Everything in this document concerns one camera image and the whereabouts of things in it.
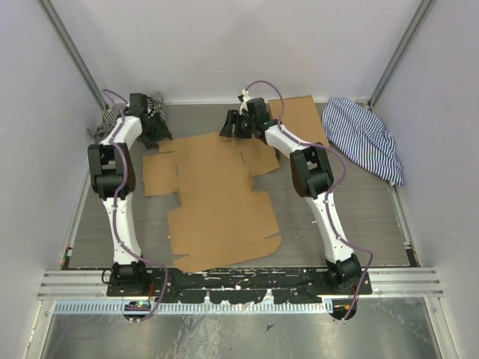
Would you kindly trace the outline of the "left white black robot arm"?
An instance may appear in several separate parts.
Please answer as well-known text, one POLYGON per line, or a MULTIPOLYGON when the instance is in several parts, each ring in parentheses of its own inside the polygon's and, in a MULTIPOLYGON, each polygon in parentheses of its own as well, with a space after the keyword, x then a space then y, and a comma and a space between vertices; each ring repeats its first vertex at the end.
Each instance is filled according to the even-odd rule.
POLYGON ((107 212, 113 240, 113 264, 109 284, 135 297, 150 288, 150 275, 138 243, 132 215, 136 187, 129 150, 135 141, 156 149, 171 133, 162 116, 132 108, 120 111, 112 131, 98 144, 88 147, 91 186, 107 212))

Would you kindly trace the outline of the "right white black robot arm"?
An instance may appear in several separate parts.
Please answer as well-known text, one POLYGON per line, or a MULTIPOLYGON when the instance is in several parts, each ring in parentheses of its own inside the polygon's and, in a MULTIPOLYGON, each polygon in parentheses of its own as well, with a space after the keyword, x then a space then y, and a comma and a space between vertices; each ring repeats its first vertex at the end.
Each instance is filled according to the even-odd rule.
POLYGON ((330 192, 334 176, 326 148, 302 140, 285 125, 270 120, 266 112, 247 114, 230 110, 219 135, 255 137, 290 160, 293 187, 309 205, 323 239, 330 288, 338 295, 349 293, 361 277, 361 265, 346 239, 330 192))

